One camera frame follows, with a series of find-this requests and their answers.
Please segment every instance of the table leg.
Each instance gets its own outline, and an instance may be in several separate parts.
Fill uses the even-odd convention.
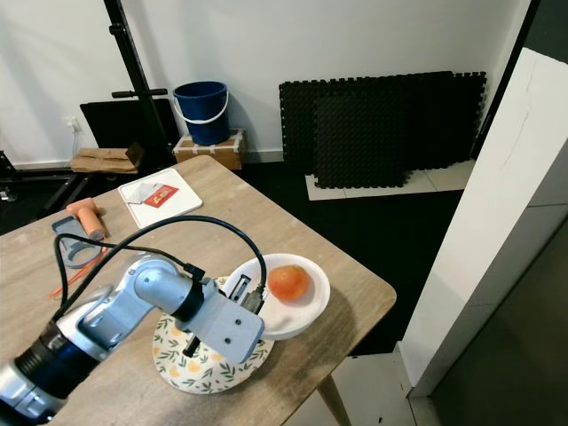
[[[323,402],[326,403],[327,408],[331,411],[331,414],[337,420],[340,426],[351,426],[349,416],[345,407],[343,406],[343,401],[341,400],[341,395],[335,386],[334,378],[329,375],[326,379],[319,384],[318,392]]]

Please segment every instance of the power outlet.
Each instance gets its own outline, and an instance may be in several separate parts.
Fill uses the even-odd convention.
[[[63,124],[66,125],[68,129],[71,130],[71,133],[79,133],[81,131],[81,126],[79,126],[79,122],[77,121],[77,117],[72,115],[66,115],[61,118]]]

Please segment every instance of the red packet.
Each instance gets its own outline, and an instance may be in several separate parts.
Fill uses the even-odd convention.
[[[160,207],[164,202],[166,202],[169,197],[178,191],[177,188],[169,185],[162,185],[160,188],[144,200],[144,203],[152,207]]]

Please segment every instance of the bucket handle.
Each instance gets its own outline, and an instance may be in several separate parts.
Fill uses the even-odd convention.
[[[190,124],[209,124],[210,122],[214,122],[217,118],[219,118],[221,115],[223,115],[223,113],[227,109],[227,105],[229,105],[229,92],[226,93],[226,96],[227,96],[227,98],[225,100],[225,106],[223,106],[223,109],[221,110],[221,112],[219,114],[215,115],[214,117],[209,118],[208,120],[190,120],[189,118],[185,118],[183,113],[178,109],[178,104],[176,103],[177,99],[176,99],[175,96],[174,96],[174,111],[176,111],[176,114],[179,115],[179,118],[186,120]]]

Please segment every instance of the orange wire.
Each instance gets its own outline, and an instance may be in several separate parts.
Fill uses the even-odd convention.
[[[76,273],[73,277],[71,277],[68,281],[67,281],[67,285],[71,286],[71,284],[73,284],[75,281],[79,280],[85,273],[87,273],[87,271],[90,270],[90,268],[92,268],[95,264],[97,264],[97,262],[100,260],[100,258],[107,252],[107,248],[103,247],[103,249],[100,250],[100,254],[95,257],[94,259],[92,259],[88,264],[86,264],[83,268],[81,268],[79,270],[78,273]],[[63,291],[63,287],[59,286],[59,288],[53,290],[50,293],[50,297],[55,297],[56,295],[58,295],[59,293],[61,293],[61,291]]]

